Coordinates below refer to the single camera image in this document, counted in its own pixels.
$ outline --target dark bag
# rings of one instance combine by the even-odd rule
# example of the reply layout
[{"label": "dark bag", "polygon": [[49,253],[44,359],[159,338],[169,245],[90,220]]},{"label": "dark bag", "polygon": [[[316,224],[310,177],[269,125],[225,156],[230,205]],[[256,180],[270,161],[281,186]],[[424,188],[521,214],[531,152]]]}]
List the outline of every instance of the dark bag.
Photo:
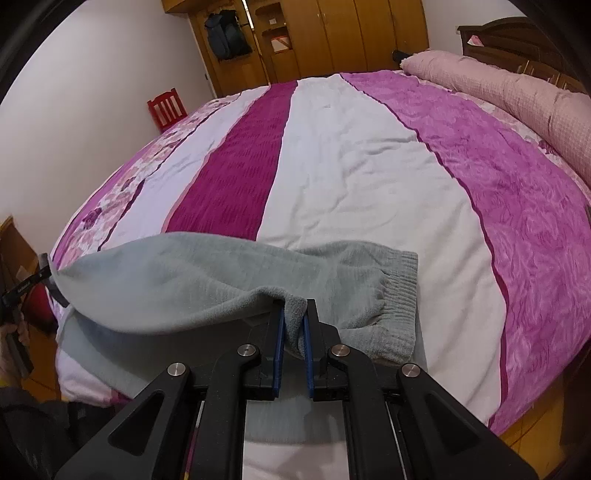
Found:
[{"label": "dark bag", "polygon": [[252,52],[238,24],[235,10],[210,14],[205,21],[207,39],[218,60],[230,60]]}]

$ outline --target white wall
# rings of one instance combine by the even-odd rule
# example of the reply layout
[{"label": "white wall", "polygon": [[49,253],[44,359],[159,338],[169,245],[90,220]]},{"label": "white wall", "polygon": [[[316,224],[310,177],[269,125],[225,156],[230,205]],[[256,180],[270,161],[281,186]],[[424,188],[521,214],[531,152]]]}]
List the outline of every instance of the white wall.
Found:
[{"label": "white wall", "polygon": [[186,18],[160,0],[87,0],[35,52],[0,104],[0,223],[49,251],[101,183],[158,135],[146,102],[213,95]]},{"label": "white wall", "polygon": [[509,0],[423,0],[429,46],[462,54],[460,25],[483,25],[505,17],[523,16]]}]

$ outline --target chair backrest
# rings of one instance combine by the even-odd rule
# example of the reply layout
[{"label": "chair backrest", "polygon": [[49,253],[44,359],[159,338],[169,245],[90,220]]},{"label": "chair backrest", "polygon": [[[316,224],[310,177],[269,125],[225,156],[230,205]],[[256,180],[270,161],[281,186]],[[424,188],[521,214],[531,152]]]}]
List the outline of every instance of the chair backrest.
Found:
[{"label": "chair backrest", "polygon": [[187,116],[175,88],[149,101],[148,109],[161,133]]}]

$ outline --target blue gripper pad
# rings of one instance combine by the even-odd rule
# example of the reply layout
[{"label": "blue gripper pad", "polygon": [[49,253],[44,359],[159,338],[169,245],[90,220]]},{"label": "blue gripper pad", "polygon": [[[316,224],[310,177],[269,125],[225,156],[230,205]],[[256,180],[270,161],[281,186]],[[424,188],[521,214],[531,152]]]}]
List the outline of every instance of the blue gripper pad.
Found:
[{"label": "blue gripper pad", "polygon": [[310,322],[308,314],[304,314],[304,360],[306,362],[306,379],[308,380],[308,393],[314,397],[314,366],[312,358],[312,342],[310,340]]},{"label": "blue gripper pad", "polygon": [[279,396],[281,388],[281,371],[283,370],[283,347],[285,345],[285,312],[281,309],[277,341],[275,342],[275,356],[273,357],[273,394]]}]

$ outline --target bedspread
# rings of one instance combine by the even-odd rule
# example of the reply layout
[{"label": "bedspread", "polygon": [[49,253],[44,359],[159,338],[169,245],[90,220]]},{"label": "bedspread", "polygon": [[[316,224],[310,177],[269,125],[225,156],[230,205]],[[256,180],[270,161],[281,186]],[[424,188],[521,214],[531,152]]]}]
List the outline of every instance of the bedspread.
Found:
[{"label": "bedspread", "polygon": [[[430,374],[501,433],[591,335],[589,197],[486,102],[398,72],[342,74],[208,103],[113,174],[52,255],[63,267],[171,231],[415,251]],[[63,352],[57,367],[65,395],[116,400]]]}]

